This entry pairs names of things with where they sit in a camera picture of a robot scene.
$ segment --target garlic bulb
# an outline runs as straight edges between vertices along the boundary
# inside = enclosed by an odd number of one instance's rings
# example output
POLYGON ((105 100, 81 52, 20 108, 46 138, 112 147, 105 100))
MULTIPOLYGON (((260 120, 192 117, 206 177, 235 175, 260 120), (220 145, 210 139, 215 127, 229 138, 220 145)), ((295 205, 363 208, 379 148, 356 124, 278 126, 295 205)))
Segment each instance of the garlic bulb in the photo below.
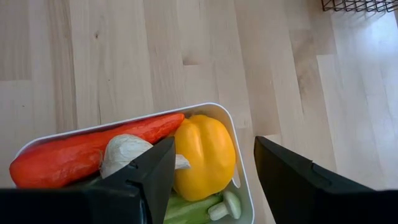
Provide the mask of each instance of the garlic bulb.
MULTIPOLYGON (((115 136, 106 146, 104 161, 101 166, 101 177, 107 178, 122 169, 153 145, 137 136, 121 134, 115 136)), ((176 155, 176 169, 190 168, 189 162, 182 155, 176 155)))

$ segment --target metal wire rack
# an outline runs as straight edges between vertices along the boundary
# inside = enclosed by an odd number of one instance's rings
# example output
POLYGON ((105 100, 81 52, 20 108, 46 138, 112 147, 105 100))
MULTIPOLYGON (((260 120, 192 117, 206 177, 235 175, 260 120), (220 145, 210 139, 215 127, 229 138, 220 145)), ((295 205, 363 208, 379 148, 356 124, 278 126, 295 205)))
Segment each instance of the metal wire rack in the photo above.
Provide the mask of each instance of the metal wire rack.
POLYGON ((322 0, 324 11, 392 12, 398 9, 398 0, 322 0))

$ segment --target yellow bell pepper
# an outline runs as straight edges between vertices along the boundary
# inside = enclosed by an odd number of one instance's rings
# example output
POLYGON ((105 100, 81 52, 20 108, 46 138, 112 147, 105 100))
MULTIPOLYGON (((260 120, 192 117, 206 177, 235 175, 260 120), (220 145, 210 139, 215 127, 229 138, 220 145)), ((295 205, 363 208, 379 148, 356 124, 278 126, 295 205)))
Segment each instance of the yellow bell pepper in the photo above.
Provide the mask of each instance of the yellow bell pepper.
POLYGON ((235 150, 225 126, 205 115, 185 119, 174 134, 175 151, 191 168, 176 170, 174 189, 196 201, 223 190, 234 174, 235 150))

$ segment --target white tray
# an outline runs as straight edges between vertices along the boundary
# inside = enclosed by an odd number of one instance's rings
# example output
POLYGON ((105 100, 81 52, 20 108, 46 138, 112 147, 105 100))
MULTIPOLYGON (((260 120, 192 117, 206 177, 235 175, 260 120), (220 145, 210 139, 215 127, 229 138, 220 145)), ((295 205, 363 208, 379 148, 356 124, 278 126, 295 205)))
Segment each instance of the white tray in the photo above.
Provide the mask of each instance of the white tray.
POLYGON ((60 134, 53 134, 50 136, 46 137, 41 137, 37 138, 29 143, 27 143, 22 149, 18 151, 16 154, 16 157, 18 157, 19 154, 23 153, 27 148, 37 145, 37 144, 42 144, 48 141, 52 141, 55 139, 60 139, 60 138, 65 138, 69 136, 74 136, 78 134, 86 134, 86 133, 92 133, 92 132, 97 132, 97 131, 104 131, 107 129, 115 128, 116 126, 120 126, 121 124, 124 123, 129 123, 131 121, 137 121, 140 119, 144 118, 150 118, 153 116, 158 116, 162 114, 168 114, 168 113, 184 113, 186 117, 189 117, 193 114, 205 114, 209 117, 215 118, 219 121, 221 121, 225 126, 226 129, 229 132, 229 135, 233 139, 233 144, 235 147, 235 152, 236 152, 236 170, 237 170, 237 175, 234 176, 233 181, 229 183, 227 186, 227 189, 236 193, 236 195, 241 199, 242 203, 242 216, 239 220, 234 220, 230 217, 228 218, 222 218, 221 220, 214 222, 214 223, 236 223, 236 224, 250 224, 254 222, 254 209, 253 209, 253 203, 249 191, 249 186, 248 186, 248 180, 246 178, 246 173, 244 171, 243 167, 243 160, 242 160, 242 155, 241 151, 239 149, 238 145, 238 140, 236 138, 236 133, 235 133, 235 128, 234 124, 231 118, 231 115, 228 113, 228 111, 223 108, 221 105, 216 104, 216 103, 202 103, 199 105, 193 105, 193 106, 187 106, 184 108, 178 108, 174 110, 169 110, 169 111, 164 111, 160 113, 155 113, 155 114, 149 114, 145 116, 141 116, 138 118, 133 118, 133 119, 127 119, 124 121, 117 121, 109 124, 102 124, 99 126, 91 127, 91 128, 85 128, 85 129, 80 129, 76 131, 69 131, 66 133, 60 133, 60 134))

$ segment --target celery stalk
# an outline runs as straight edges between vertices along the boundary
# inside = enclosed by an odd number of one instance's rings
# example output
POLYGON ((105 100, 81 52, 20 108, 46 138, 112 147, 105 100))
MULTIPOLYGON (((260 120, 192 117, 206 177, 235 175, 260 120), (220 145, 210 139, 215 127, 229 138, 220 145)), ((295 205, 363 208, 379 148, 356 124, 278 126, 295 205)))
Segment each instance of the celery stalk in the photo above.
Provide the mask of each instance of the celery stalk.
POLYGON ((167 204, 164 224, 205 224, 211 222, 207 210, 223 201, 221 194, 211 195, 197 202, 188 202, 172 193, 167 204))

